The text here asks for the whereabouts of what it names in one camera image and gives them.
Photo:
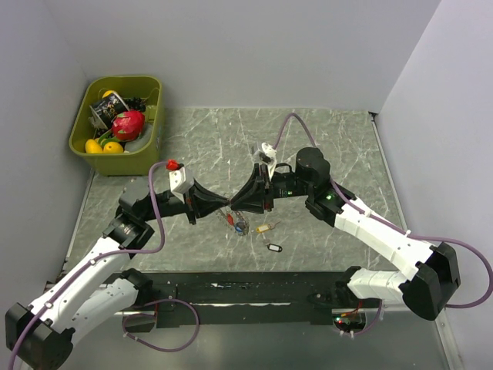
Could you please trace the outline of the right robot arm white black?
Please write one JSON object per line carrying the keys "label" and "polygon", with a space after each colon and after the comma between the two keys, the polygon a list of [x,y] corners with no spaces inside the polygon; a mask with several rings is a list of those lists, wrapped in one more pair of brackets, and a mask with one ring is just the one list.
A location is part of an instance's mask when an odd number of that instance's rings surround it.
{"label": "right robot arm white black", "polygon": [[262,214],[281,198],[304,197],[305,206],[318,220],[362,241],[394,266],[394,271],[350,268],[337,287],[338,301],[353,307],[375,298],[404,304],[413,313],[433,321],[460,286],[455,249],[445,242],[434,245],[415,240],[409,233],[373,212],[360,198],[337,185],[322,152],[305,147],[295,165],[279,172],[276,150],[267,143],[252,149],[253,172],[232,198],[233,210]]}

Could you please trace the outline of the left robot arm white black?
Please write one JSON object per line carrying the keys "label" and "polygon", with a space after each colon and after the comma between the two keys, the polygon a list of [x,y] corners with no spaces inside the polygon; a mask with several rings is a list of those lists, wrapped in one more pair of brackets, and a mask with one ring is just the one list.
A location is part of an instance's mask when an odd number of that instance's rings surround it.
{"label": "left robot arm white black", "polygon": [[130,180],[119,208],[88,254],[57,284],[28,306],[14,304],[5,315],[8,367],[20,358],[33,369],[57,369],[75,344],[122,309],[147,308],[153,282],[123,266],[145,248],[154,230],[151,220],[185,214],[191,223],[225,207],[227,198],[194,181],[171,180],[155,193],[152,179]]}

